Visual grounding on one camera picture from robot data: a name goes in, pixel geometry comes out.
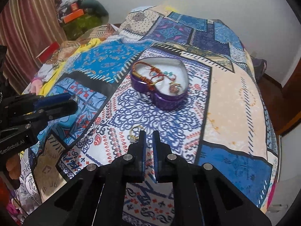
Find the person left hand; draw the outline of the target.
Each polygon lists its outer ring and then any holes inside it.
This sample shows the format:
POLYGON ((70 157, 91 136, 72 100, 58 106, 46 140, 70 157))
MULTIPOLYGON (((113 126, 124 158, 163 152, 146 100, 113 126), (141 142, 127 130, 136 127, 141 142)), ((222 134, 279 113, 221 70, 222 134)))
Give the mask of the person left hand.
POLYGON ((18 180, 21 174, 20 156, 16 155, 9 158, 6 162, 6 169, 11 179, 18 180))

